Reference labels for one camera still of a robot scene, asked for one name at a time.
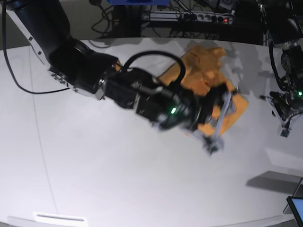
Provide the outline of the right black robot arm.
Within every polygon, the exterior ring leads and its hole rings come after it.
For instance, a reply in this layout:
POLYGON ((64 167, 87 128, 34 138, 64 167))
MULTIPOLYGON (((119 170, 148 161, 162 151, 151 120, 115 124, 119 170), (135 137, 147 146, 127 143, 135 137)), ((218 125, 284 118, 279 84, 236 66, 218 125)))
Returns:
POLYGON ((97 100, 112 99, 133 110, 159 130, 180 127, 199 138, 209 153, 222 150, 224 117, 235 111, 234 92, 225 83, 198 95, 181 82, 186 74, 182 60, 164 51, 144 51, 121 64, 115 56, 96 52, 70 34, 70 23, 57 0, 3 0, 2 15, 12 20, 30 42, 49 74, 66 89, 97 100), (169 84, 132 63, 143 56, 173 59, 179 74, 169 84))

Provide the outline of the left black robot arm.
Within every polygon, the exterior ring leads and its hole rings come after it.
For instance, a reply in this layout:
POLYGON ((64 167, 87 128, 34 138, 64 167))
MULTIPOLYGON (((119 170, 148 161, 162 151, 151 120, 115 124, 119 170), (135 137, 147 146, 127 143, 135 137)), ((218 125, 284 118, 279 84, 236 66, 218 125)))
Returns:
POLYGON ((272 114, 281 125, 280 135, 287 138, 294 117, 303 115, 303 30, 297 20, 292 0, 259 0, 267 31, 270 64, 280 92, 271 91, 260 96, 272 108, 272 114), (282 50, 281 65, 285 75, 280 77, 273 55, 274 48, 282 50))

